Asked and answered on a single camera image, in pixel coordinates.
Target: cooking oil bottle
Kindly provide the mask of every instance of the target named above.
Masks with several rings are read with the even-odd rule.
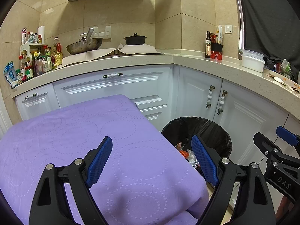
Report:
[[[57,66],[62,65],[62,46],[59,43],[59,38],[54,38],[52,57],[52,68],[55,69]]]

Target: purple cloth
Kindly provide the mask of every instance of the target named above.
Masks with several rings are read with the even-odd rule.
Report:
[[[0,189],[25,225],[45,166],[69,165],[105,136],[112,138],[112,153],[90,191],[109,225],[196,223],[209,200],[203,177],[134,103],[115,95],[20,122],[2,138]],[[65,187],[74,219],[83,224]]]

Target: beige tile wall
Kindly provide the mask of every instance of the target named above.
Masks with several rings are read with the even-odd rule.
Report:
[[[215,33],[214,0],[181,0],[182,49],[205,51],[206,32]]]
[[[125,44],[124,37],[134,33],[147,37],[155,46],[155,0],[44,0],[39,25],[45,26],[45,42],[51,46],[59,37],[63,56],[70,54],[66,46],[79,39],[91,27],[99,32],[111,25],[112,38],[103,40],[102,48]]]
[[[237,58],[239,52],[239,16],[236,0],[214,0],[216,10],[216,26],[232,25],[233,34],[224,34],[223,55]]]
[[[38,30],[43,0],[17,0],[6,16],[0,30],[0,69],[13,61],[14,67],[19,68],[21,33],[24,27],[27,31]],[[0,75],[0,88],[10,120],[13,124],[20,122],[19,111],[11,98],[10,86],[3,73]]]
[[[182,46],[181,0],[155,0],[155,47]]]

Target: cabinet handle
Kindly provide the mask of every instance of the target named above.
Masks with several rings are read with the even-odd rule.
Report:
[[[112,74],[108,74],[108,75],[103,75],[103,78],[112,78],[112,77],[116,77],[116,76],[122,76],[123,73],[112,73]]]
[[[37,96],[37,95],[38,95],[37,93],[34,93],[32,96],[26,96],[26,97],[25,97],[25,100],[31,99],[31,98],[33,98],[33,97],[35,97],[35,96]]]
[[[227,91],[223,91],[223,93],[221,95],[221,100],[219,101],[219,108],[218,108],[218,112],[217,112],[218,115],[220,115],[223,112],[222,108],[223,108],[223,105],[224,105],[225,96],[227,94],[228,94]]]
[[[211,107],[212,105],[210,104],[212,100],[212,91],[215,89],[215,86],[210,86],[208,96],[207,96],[207,102],[206,102],[206,108]]]

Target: kitchen countertop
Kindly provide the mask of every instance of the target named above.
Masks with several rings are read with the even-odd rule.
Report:
[[[209,73],[243,86],[290,112],[300,121],[300,94],[291,92],[271,77],[247,69],[240,60],[224,57],[222,61],[207,59],[202,52],[161,49],[166,55],[135,55],[105,58],[63,67],[35,77],[13,89],[12,98],[34,88],[68,77],[120,67],[177,64]]]

